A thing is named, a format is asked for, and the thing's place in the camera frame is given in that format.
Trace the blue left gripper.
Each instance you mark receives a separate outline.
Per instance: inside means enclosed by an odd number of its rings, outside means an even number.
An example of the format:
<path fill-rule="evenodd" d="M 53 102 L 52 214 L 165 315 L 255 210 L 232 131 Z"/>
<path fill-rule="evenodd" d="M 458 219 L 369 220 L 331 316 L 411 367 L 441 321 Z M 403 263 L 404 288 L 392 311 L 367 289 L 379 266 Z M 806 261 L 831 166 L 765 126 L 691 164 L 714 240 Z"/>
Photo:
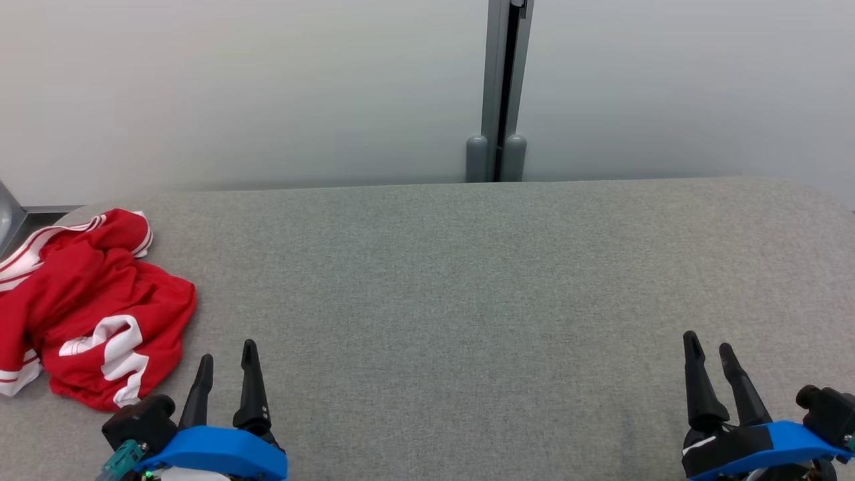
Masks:
<path fill-rule="evenodd" d="M 184 402 L 180 432 L 152 457 L 153 468 L 184 468 L 216 472 L 252 480 L 286 480 L 287 455 L 254 434 L 269 434 L 272 426 L 259 350 L 245 340 L 239 406 L 232 425 L 238 429 L 207 426 L 208 396 L 214 380 L 214 357 L 202 356 L 196 377 Z"/>

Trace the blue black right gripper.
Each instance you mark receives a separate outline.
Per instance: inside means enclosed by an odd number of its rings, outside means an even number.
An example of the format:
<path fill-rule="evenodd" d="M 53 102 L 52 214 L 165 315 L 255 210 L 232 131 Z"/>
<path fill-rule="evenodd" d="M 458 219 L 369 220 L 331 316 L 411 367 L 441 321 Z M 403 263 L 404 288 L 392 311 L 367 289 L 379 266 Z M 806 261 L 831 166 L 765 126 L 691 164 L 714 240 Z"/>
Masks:
<path fill-rule="evenodd" d="M 688 426 L 696 432 L 714 432 L 729 421 L 729 412 L 715 395 L 696 332 L 684 332 L 682 342 Z M 719 355 L 735 397 L 740 427 L 684 448 L 681 462 L 688 479 L 715 480 L 822 458 L 852 459 L 851 450 L 829 444 L 803 424 L 773 422 L 733 347 L 723 342 Z"/>

